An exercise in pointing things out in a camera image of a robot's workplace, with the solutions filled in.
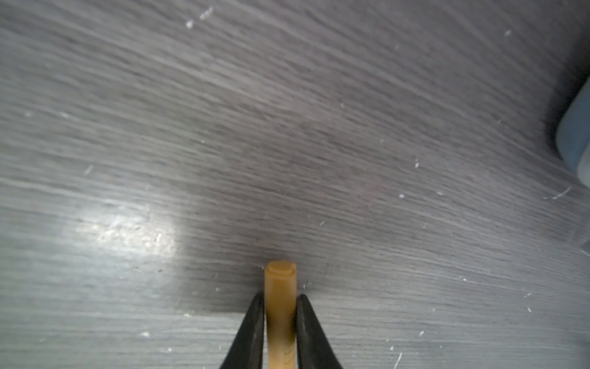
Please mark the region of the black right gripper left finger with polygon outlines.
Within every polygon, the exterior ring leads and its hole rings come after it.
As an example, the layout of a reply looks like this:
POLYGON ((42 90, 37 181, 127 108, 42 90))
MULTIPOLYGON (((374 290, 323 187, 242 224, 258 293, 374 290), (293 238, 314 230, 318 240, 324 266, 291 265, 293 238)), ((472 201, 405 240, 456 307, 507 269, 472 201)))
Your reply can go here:
POLYGON ((256 294, 220 369, 261 369, 265 327, 264 295, 256 294))

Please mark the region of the brown pen cap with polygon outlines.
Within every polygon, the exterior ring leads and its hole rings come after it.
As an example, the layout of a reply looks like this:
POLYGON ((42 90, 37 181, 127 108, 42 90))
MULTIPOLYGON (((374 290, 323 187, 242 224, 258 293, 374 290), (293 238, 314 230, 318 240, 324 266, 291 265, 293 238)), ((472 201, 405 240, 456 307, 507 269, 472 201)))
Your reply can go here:
POLYGON ((264 298, 269 368, 295 368, 296 264, 286 260, 267 264, 264 269, 264 298))

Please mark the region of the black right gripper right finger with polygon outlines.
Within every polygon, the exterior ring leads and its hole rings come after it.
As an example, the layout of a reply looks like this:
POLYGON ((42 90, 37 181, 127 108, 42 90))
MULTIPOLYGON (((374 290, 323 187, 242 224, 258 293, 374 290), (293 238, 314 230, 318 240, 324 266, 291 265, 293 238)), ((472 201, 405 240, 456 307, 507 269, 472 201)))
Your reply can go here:
POLYGON ((307 295, 297 298, 297 365, 299 369, 342 369, 307 295))

